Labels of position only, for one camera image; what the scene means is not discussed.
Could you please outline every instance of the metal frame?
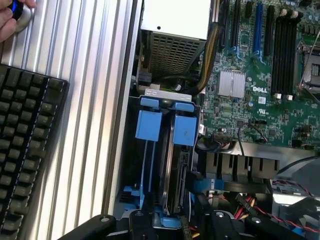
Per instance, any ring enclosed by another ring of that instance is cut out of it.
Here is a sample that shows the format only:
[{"label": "metal frame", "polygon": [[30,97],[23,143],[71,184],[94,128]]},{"label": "metal frame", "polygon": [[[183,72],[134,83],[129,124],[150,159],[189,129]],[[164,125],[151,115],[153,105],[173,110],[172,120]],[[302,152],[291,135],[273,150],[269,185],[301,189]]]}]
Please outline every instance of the metal frame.
[{"label": "metal frame", "polygon": [[21,239],[55,240],[103,207],[113,212],[120,151],[112,153],[122,145],[132,71],[124,64],[132,66],[141,9],[142,0],[38,0],[29,26],[3,44],[3,64],[70,82]]}]

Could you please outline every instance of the keyboard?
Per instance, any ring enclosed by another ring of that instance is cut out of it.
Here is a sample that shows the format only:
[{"label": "keyboard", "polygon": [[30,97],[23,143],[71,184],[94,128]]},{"label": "keyboard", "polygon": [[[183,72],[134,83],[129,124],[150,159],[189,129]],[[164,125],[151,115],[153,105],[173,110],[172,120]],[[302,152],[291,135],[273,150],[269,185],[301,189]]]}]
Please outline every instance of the keyboard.
[{"label": "keyboard", "polygon": [[67,81],[0,65],[0,240],[15,240],[49,163]]}]

